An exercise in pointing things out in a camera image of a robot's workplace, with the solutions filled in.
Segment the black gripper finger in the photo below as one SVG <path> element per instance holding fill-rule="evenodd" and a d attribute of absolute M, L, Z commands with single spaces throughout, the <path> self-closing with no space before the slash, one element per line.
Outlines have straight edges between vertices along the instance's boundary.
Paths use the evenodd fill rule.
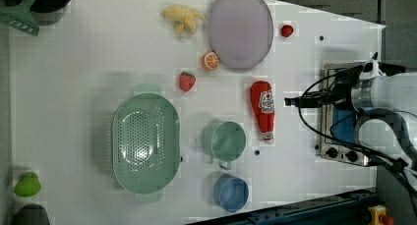
<path fill-rule="evenodd" d="M 294 98 L 286 97 L 284 99 L 284 104 L 286 106 L 294 106 L 294 107 L 307 107 L 308 106 L 308 102 L 305 99 L 299 98 L 299 97 L 294 97 Z"/>

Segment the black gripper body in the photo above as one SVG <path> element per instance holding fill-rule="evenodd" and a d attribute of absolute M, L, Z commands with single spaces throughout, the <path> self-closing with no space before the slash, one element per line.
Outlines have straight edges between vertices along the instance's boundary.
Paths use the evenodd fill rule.
<path fill-rule="evenodd" d="M 320 108 L 332 105 L 338 110 L 352 110 L 351 89 L 358 83 L 363 68 L 356 66 L 336 71 L 323 79 L 330 80 L 330 87 L 306 94 L 308 108 Z"/>

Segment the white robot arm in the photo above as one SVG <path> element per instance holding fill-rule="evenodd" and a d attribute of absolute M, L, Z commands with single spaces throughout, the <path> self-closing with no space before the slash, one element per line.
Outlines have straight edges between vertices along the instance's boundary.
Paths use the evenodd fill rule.
<path fill-rule="evenodd" d="M 416 198 L 416 74 L 376 57 L 362 64 L 330 64 L 302 95 L 284 100 L 298 110 L 331 111 L 314 130 L 326 144 L 362 153 Z"/>

